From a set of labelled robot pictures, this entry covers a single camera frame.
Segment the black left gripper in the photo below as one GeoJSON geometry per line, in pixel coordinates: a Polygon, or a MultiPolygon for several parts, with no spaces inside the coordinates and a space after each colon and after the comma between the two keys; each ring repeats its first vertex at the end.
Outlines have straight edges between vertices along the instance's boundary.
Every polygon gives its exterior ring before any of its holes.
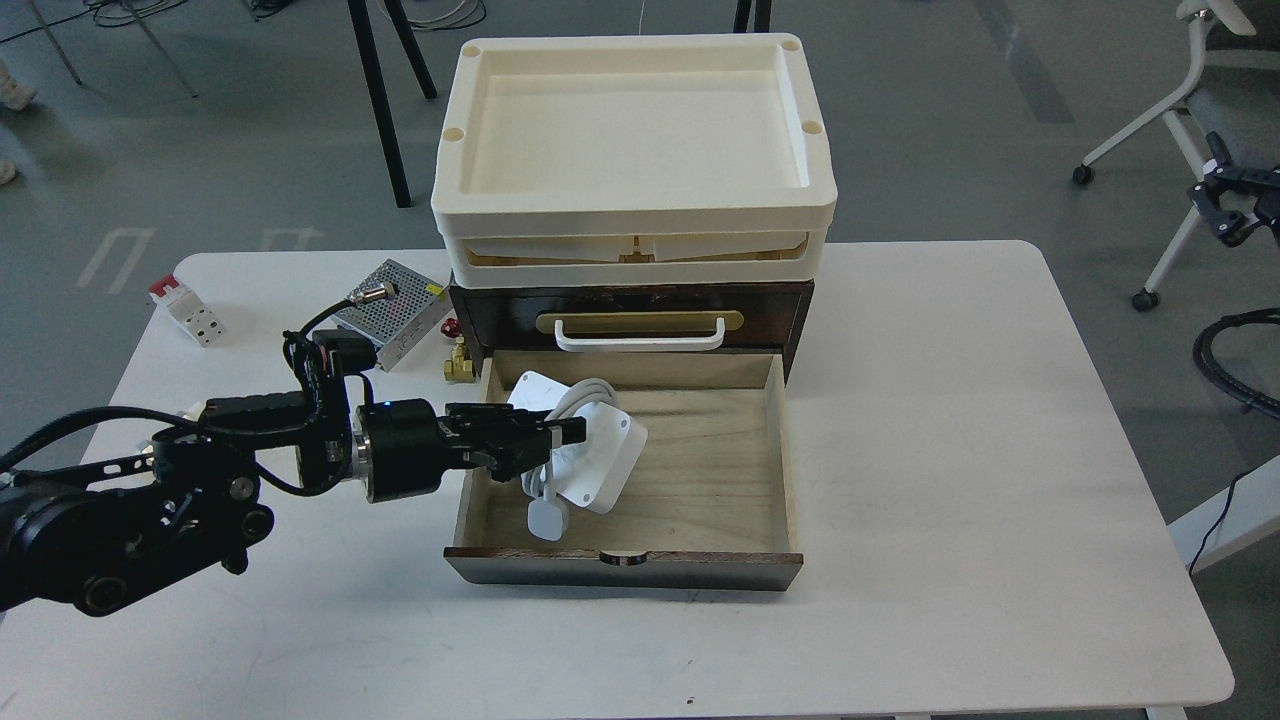
{"type": "Polygon", "coordinates": [[[511,404],[447,404],[438,416],[425,398],[365,404],[357,427],[371,503],[429,495],[454,469],[485,468],[493,480],[509,482],[548,462],[553,447],[588,438],[580,416],[552,419],[549,410],[511,404]],[[550,439],[526,439],[539,433],[550,439]]]}

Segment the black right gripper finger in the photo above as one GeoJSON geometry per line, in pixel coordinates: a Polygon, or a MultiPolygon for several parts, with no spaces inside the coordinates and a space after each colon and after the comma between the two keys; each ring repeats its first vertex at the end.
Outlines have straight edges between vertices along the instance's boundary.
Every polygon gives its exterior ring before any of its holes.
{"type": "Polygon", "coordinates": [[[1190,201],[1213,236],[1228,247],[1242,245],[1261,227],[1268,228],[1279,241],[1277,196],[1258,196],[1251,214],[1222,210],[1219,201],[1208,196],[1193,196],[1190,201]]]}
{"type": "Polygon", "coordinates": [[[1190,201],[1217,201],[1228,190],[1251,193],[1258,199],[1277,199],[1277,167],[1265,170],[1238,165],[1217,132],[1208,132],[1204,138],[1213,167],[1204,169],[1204,177],[1187,191],[1190,201]]]}

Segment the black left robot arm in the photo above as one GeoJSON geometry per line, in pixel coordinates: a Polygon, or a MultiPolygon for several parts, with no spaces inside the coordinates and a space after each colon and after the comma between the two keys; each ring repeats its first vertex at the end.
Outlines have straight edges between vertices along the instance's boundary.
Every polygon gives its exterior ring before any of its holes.
{"type": "Polygon", "coordinates": [[[211,398],[196,419],[146,407],[67,414],[3,455],[3,607],[72,603],[101,618],[212,565],[241,574],[274,527],[269,483],[297,497],[364,479],[371,503],[436,491],[445,471],[484,469],[507,482],[588,438],[571,411],[422,398],[357,410],[346,382],[375,363],[372,342],[311,320],[283,334],[297,391],[211,398]],[[18,464],[77,430],[160,421],[146,452],[46,471],[18,464]]]}

